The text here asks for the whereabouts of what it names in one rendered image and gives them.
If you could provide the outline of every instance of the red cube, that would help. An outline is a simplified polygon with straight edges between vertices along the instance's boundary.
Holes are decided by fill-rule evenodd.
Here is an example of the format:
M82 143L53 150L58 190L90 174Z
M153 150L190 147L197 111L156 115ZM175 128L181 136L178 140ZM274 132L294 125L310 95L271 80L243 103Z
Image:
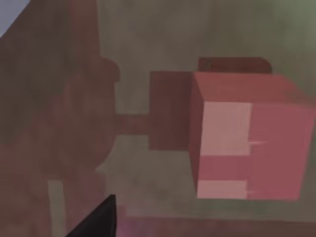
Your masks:
M315 112L281 75L193 74L189 153L197 197L297 200Z

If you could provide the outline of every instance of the red box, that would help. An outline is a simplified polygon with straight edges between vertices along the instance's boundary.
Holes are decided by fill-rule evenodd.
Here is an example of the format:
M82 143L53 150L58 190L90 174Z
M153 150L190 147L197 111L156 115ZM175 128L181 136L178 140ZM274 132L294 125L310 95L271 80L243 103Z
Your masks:
M284 76L194 73L189 153L198 198L297 200L315 112Z

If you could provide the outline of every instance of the floor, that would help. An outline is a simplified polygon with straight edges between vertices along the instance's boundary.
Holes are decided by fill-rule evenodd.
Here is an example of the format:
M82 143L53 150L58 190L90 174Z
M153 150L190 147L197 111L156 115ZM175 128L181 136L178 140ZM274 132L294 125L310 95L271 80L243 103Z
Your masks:
M314 236L315 141L298 203L196 201L188 154L142 125L149 72L201 56L264 57L314 95L314 6L31 0L0 39L0 235L62 237L116 193L119 237Z

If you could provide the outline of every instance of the beige vertical bar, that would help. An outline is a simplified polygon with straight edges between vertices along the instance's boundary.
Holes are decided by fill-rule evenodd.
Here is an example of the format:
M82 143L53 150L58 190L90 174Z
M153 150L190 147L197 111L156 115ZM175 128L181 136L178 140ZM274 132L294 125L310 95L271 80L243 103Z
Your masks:
M62 181L48 181L52 237L66 236L66 209Z

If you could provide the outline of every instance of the dark pointed object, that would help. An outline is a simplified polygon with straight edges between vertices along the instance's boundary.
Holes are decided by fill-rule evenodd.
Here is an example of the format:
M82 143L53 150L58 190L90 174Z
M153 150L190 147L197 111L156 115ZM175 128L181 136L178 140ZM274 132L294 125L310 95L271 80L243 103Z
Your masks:
M116 231L116 197L110 195L66 237L116 237Z

